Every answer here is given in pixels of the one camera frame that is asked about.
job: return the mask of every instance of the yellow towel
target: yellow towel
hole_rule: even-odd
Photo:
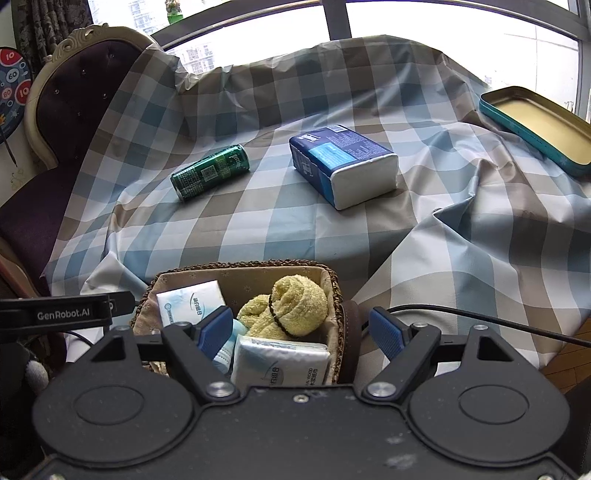
[[[283,277],[275,282],[271,304],[277,320],[292,337],[285,334],[271,315],[269,295],[257,295],[238,312],[238,320],[249,328],[247,336],[290,340],[313,332],[328,315],[322,288],[301,275]]]

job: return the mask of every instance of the dartboard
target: dartboard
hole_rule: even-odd
[[[1,47],[0,127],[4,138],[8,138],[15,131],[25,114],[31,81],[31,69],[22,55],[14,48]]]

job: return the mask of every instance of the metal tray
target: metal tray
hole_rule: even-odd
[[[523,87],[483,93],[480,111],[579,177],[591,172],[591,125]]]

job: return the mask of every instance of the blue gripper pad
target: blue gripper pad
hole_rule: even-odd
[[[195,325],[196,332],[199,332],[197,348],[210,360],[213,360],[232,335],[233,319],[230,308],[219,307]]]
[[[392,361],[410,340],[409,327],[382,307],[369,312],[369,334],[388,360]]]

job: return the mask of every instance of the window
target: window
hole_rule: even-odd
[[[228,0],[180,0],[181,12],[184,17],[214,7]],[[120,0],[89,0],[90,13],[96,24],[108,23],[111,26],[125,27],[152,33],[168,25],[168,16],[164,0],[124,0],[128,9],[121,7]],[[145,15],[138,20],[138,15]]]
[[[185,68],[202,73],[313,47],[329,40],[322,7],[300,8],[231,25],[172,50]],[[195,61],[199,52],[202,61]]]
[[[91,0],[92,20],[96,24],[126,27],[152,33],[168,25],[164,0]]]
[[[558,5],[559,7],[565,8],[566,10],[569,9],[569,0],[548,0],[553,4]]]
[[[555,0],[568,6],[567,0]],[[578,42],[523,20],[444,4],[347,4],[354,37],[388,34],[441,50],[493,88],[520,85],[574,111]]]

